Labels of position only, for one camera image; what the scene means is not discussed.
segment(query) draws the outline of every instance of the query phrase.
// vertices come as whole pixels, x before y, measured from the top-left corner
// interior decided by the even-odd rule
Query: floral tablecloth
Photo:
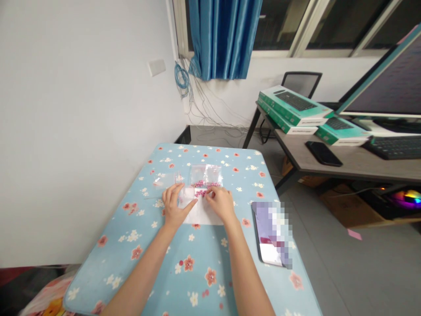
[[[278,201],[262,154],[179,144],[155,148],[69,286],[67,310],[99,314],[164,224],[164,204],[152,185],[156,175],[180,171],[189,184],[191,166],[203,163],[222,166],[223,185],[232,191],[235,212],[276,315],[321,315],[294,243],[292,270],[259,260],[251,203]],[[168,247],[143,315],[237,315],[228,248],[223,226],[183,224]]]

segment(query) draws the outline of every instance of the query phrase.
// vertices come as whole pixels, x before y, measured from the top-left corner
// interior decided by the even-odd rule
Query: table
[[[366,180],[393,184],[420,183],[421,159],[383,160],[362,147],[329,146],[342,161],[342,167],[322,165],[310,153],[307,141],[322,141],[315,135],[287,135],[277,128],[276,123],[257,104],[243,148],[247,148],[257,121],[262,114],[276,139],[292,162],[293,168],[275,186],[279,195],[287,191],[303,176],[328,176],[351,180]]]
[[[251,202],[278,201],[262,154],[250,149],[179,144],[155,148],[69,286],[64,299],[67,310],[92,314],[96,307],[107,304],[138,262],[136,257],[132,260],[138,255],[136,249],[146,249],[164,224],[162,200],[150,198],[154,174],[180,171],[189,183],[191,166],[203,163],[222,166],[223,185],[232,191],[235,212],[276,314],[321,315],[294,242],[293,270],[259,260]],[[137,203],[134,212],[133,203]],[[228,239],[223,226],[183,224],[168,248],[143,315],[237,315],[229,245],[224,238]],[[189,256],[194,259],[193,269],[185,271],[179,262]],[[211,286],[205,277],[209,268],[216,271],[217,279]]]

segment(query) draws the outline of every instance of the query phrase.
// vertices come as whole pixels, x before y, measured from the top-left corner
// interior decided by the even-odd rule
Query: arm
[[[143,311],[157,278],[167,248],[187,214],[196,204],[191,201],[185,209],[177,207],[177,198],[184,184],[175,184],[162,194],[165,204],[165,224],[149,245],[139,263],[124,282],[117,294],[101,313],[102,316],[137,316]]]
[[[211,187],[206,200],[227,231],[232,283],[239,315],[275,315],[235,215],[231,192],[222,187]]]

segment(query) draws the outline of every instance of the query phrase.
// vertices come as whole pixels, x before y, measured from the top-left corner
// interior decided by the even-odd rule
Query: black keyboard
[[[348,128],[354,128],[352,125],[347,124],[345,122],[342,122],[338,118],[330,118],[326,122],[326,125],[329,125],[333,129],[348,129]]]
[[[300,98],[296,96],[295,94],[292,94],[290,92],[283,92],[280,94],[276,94],[276,97],[281,99],[282,101],[285,101],[289,105],[291,105],[293,108],[297,109],[298,111],[305,111],[311,108],[317,108],[317,105],[314,105],[313,103],[304,100],[303,98]]]
[[[421,136],[373,137],[362,147],[385,160],[421,159]]]

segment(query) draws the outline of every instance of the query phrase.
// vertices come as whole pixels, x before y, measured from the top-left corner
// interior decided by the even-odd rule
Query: person's left hand
[[[184,209],[177,206],[178,194],[183,187],[184,183],[176,183],[162,194],[162,201],[165,204],[165,225],[175,230],[183,224],[188,213],[197,202],[197,199],[194,199]]]

